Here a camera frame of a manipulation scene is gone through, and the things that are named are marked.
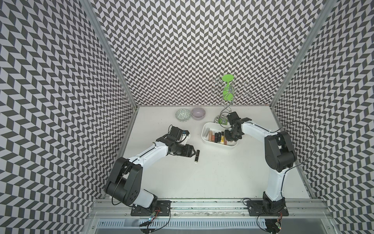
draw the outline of ceramic bowl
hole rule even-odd
[[[185,122],[188,119],[190,119],[191,112],[187,109],[180,109],[180,110],[177,110],[177,112],[175,113],[175,117],[177,118],[177,120],[181,122]]]
[[[205,117],[205,110],[201,107],[193,108],[191,111],[191,116],[195,120],[202,120]]]

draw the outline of green bowl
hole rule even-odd
[[[191,112],[187,109],[180,109],[175,113],[175,117],[177,118],[177,120],[185,122],[190,119]]]

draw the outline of black and white wallpaper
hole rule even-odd
[[[138,105],[220,104],[228,73],[269,104],[324,1],[91,0]]]
[[[0,87],[0,233],[80,231],[132,108],[78,0],[0,1]]]
[[[317,135],[303,169],[345,234],[374,233],[373,23],[372,1],[338,1],[275,107],[282,124]],[[306,160],[313,134],[287,129]]]

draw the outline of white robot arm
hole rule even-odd
[[[248,134],[265,147],[265,160],[270,167],[267,188],[263,194],[262,212],[266,214],[277,214],[285,206],[282,196],[282,185],[285,172],[291,168],[296,161],[296,153],[290,136],[285,131],[271,132],[255,123],[251,119],[241,119],[236,112],[230,113],[228,121],[232,129],[225,131],[227,140],[237,141],[242,135]]]
[[[152,213],[157,203],[157,196],[140,189],[143,169],[149,168],[168,154],[194,156],[196,154],[194,147],[186,144],[189,138],[188,131],[172,126],[168,134],[158,138],[145,151],[128,159],[117,159],[105,185],[105,192],[127,206],[134,204],[149,209]]]

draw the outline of mounting plate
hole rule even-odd
[[[258,216],[259,214],[264,214],[265,212],[262,210],[262,201],[246,201],[249,216]],[[281,211],[282,216],[289,216],[287,207],[285,206]]]
[[[160,212],[157,216],[169,216],[170,215],[171,201],[159,201],[157,200],[156,207],[160,208]],[[131,216],[150,216],[151,213],[144,207],[132,205]]]

